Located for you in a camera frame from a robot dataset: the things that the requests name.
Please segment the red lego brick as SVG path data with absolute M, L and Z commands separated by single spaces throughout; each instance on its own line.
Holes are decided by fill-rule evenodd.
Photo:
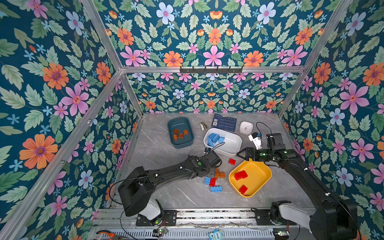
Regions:
M 232 166 L 235 166 L 236 165 L 236 160 L 229 159 L 229 164 L 232 165 Z
M 243 178 L 243 173 L 242 172 L 238 172 L 238 173 L 236 173 L 234 175 L 234 177 L 235 177 L 236 181 L 239 181 L 239 180 L 241 180 Z
M 217 181 L 217 180 L 216 180 L 215 178 L 211 178 L 211 179 L 210 179 L 209 186 L 210 186 L 210 187 L 214 187 L 214 186 L 216 185 L 216 181 Z
M 246 171 L 241 171 L 239 172 L 239 176 L 240 176 L 240 179 L 245 179 L 248 177 L 248 174 L 246 173 Z
M 242 195 L 245 195 L 245 193 L 247 192 L 248 188 L 245 186 L 245 185 L 242 185 L 241 188 L 239 189 L 239 192 L 242 194 Z

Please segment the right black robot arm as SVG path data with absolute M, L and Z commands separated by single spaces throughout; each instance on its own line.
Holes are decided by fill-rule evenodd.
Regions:
M 275 162 L 291 175 L 304 190 L 314 210 L 306 210 L 289 201 L 277 201 L 268 211 L 272 223 L 293 222 L 309 230 L 317 240 L 353 240 L 361 237 L 357 223 L 357 206 L 331 191 L 305 164 L 294 149 L 286 149 L 281 134 L 268 134 L 267 147 L 261 136 L 252 133 L 254 147 L 246 147 L 237 156 L 246 163 Z

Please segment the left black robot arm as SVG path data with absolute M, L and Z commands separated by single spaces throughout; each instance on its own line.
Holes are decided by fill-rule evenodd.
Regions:
M 162 169 L 135 168 L 118 187 L 125 216 L 141 215 L 155 225 L 165 214 L 160 202 L 151 200 L 156 190 L 173 182 L 206 177 L 221 164 L 221 158 L 210 151 L 201 157 L 189 155 L 181 163 Z

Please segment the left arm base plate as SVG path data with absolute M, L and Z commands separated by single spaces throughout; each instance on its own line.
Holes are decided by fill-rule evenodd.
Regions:
M 137 227 L 160 227 L 160 226 L 170 226 L 173 227 L 176 225 L 177 221 L 177 210 L 164 210 L 162 214 L 156 217 L 153 220 L 148 220 L 145 216 L 138 214 L 136 226 Z

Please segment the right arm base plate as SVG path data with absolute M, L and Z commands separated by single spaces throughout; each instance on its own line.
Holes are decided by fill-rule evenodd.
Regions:
M 287 221 L 278 217 L 270 209 L 256 209 L 251 208 L 251 211 L 255 214 L 255 219 L 258 226 L 296 226 L 297 224 L 292 221 Z

